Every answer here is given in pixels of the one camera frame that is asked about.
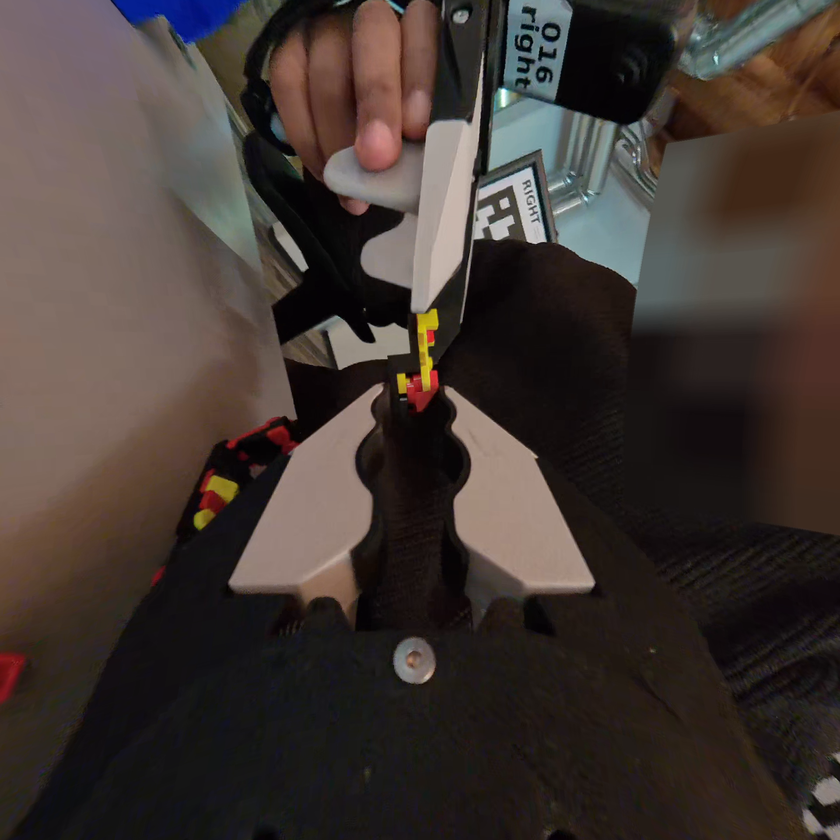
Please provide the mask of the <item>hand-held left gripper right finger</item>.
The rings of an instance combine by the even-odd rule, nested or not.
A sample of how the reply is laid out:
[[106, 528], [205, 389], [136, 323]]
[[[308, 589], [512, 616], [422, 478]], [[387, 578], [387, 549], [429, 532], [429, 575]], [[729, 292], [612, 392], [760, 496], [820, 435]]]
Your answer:
[[594, 577], [537, 456], [453, 387], [444, 393], [455, 409], [452, 434], [469, 457], [454, 525], [469, 557], [473, 613], [503, 597], [590, 593]]

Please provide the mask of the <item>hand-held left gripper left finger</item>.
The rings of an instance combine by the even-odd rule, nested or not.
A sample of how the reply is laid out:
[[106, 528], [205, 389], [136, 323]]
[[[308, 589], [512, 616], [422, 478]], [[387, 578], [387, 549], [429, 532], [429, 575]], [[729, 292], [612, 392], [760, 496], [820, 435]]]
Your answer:
[[373, 520], [356, 456], [375, 429], [374, 385], [295, 448], [228, 580], [235, 594], [330, 597], [347, 614], [361, 594], [352, 551]]

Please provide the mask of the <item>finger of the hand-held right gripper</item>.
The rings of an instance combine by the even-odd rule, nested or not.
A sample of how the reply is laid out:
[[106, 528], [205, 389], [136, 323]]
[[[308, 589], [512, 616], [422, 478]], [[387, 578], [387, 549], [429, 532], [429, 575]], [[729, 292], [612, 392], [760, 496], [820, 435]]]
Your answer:
[[459, 332], [471, 252], [480, 121], [438, 120], [427, 130], [413, 252], [411, 311], [437, 310], [436, 361]]

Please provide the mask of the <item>yellow and red lego assembly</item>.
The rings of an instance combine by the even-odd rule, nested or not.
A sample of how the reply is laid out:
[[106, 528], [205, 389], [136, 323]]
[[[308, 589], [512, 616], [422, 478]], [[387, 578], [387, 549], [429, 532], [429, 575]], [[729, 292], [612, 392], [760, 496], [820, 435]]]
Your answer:
[[410, 360], [396, 363], [395, 386], [397, 396], [407, 406], [407, 410], [421, 414], [429, 407], [439, 387], [432, 355], [438, 330], [437, 310], [417, 314], [413, 326], [416, 351]]

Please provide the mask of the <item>long black red lego assembly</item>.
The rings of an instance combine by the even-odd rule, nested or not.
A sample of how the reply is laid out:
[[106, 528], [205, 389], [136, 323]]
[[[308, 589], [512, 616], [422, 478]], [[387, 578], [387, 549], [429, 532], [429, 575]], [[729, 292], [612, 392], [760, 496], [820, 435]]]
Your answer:
[[175, 529], [176, 543], [204, 530], [246, 487], [299, 446], [298, 425], [276, 416], [238, 437], [217, 443], [200, 472]]

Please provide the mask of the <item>person's right hand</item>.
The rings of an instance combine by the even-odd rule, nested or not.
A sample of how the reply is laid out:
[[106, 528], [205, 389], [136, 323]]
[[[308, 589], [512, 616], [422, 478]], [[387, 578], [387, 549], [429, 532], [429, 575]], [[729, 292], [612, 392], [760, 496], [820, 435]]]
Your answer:
[[423, 140], [431, 119], [438, 7], [409, 2], [403, 14], [362, 2], [300, 24], [269, 59], [269, 89], [287, 141], [319, 182], [329, 160], [352, 149], [381, 172], [403, 142]]

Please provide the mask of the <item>white printed marker card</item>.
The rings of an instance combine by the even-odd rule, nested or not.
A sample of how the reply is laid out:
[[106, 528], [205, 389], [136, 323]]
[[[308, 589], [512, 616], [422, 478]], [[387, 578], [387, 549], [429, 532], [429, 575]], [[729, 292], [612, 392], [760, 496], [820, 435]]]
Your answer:
[[473, 239], [558, 241], [540, 150], [499, 166], [479, 180]]

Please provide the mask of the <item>silver metal duct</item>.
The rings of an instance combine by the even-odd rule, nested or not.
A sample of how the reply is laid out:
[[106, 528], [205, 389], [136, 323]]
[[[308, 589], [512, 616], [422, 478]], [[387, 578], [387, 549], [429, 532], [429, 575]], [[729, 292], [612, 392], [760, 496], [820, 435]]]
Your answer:
[[725, 76], [832, 5], [831, 1], [757, 1], [727, 20], [698, 14], [677, 67], [702, 81]]
[[603, 194], [609, 175], [650, 210], [658, 182], [648, 150], [653, 127], [646, 118], [619, 125], [570, 112], [560, 138], [562, 165], [548, 181], [553, 219], [591, 204]]

